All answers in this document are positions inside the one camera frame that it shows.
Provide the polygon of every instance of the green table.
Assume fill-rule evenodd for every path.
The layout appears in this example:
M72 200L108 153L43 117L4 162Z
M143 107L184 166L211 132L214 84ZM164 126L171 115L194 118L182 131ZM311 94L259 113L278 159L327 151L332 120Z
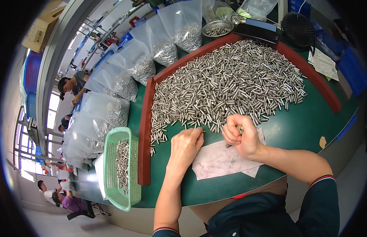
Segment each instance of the green table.
M204 36L202 44L210 41L210 38ZM179 49L179 58L186 54ZM305 59L308 57L308 52L299 52L299 54ZM158 65L157 72L163 68L163 66ZM327 143L330 143L355 113L357 102L353 96L349 101L344 101L336 84L333 81L328 83L342 103L340 112L334 114L316 88L308 80L305 80L305 91L309 95L304 98L303 103L290 104L289 111L277 111L276 116L271 116L268 122L263 122L258 126L263 128L266 144L283 149L304 149L318 153L321 151L320 137L324 136ZM130 106L128 126L135 136L139 136L144 93L145 87L139 85L137 101L131 103ZM221 134L210 132L208 127L202 128L206 130L204 146L223 140ZM171 138L184 127L178 122L175 126L169 126L166 129L168 137ZM156 154L151 158L151 184L142 187L141 201L133 207L155 207L170 156L170 142L157 145L155 151ZM204 204L237 196L273 182L284 175L285 173L275 168L262 165L256 178L237 173L197 181L195 173L190 167L181 185L182 206Z

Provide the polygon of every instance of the black desk fan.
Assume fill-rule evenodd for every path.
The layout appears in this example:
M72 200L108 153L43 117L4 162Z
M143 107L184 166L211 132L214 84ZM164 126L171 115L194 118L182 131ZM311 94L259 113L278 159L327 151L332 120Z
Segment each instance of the black desk fan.
M294 45L308 49L312 46L312 55L315 52L315 30L310 20L304 15L290 12L281 21L284 36Z

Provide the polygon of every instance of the cap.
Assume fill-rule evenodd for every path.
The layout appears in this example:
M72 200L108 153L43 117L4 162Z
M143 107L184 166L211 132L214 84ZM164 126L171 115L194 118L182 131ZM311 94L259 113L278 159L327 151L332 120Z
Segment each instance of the cap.
M60 201L58 200L57 189L52 193L52 200L56 203L57 207L60 207Z

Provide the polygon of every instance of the person's left hand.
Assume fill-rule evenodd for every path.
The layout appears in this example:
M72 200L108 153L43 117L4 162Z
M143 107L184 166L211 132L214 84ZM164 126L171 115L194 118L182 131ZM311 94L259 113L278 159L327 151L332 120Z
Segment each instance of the person's left hand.
M189 128L182 130L171 139L171 154L167 165L167 172L183 177L198 151L203 145L203 129Z

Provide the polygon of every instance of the red sleeve stripe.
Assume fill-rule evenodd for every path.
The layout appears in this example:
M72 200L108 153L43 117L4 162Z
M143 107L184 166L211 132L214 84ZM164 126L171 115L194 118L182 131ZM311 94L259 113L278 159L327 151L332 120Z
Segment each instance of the red sleeve stripe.
M330 174L328 174L328 175L323 175L322 177L319 177L319 178L317 178L311 185L310 185L310 187L309 187L309 189L314 185L314 184L316 184L316 183L318 183L319 181L322 181L322 180L324 180L324 179L333 179L334 181L335 181L335 178L332 176L332 175L330 175Z
M159 228L157 228L157 229L155 229L154 231L153 231L153 234L152 235L154 235L157 231L159 231L159 230L172 230L172 231L174 231L174 232L176 232L177 234L180 234L180 233L178 233L178 231L176 231L175 229L173 229L173 228L170 228L170 227L159 227Z

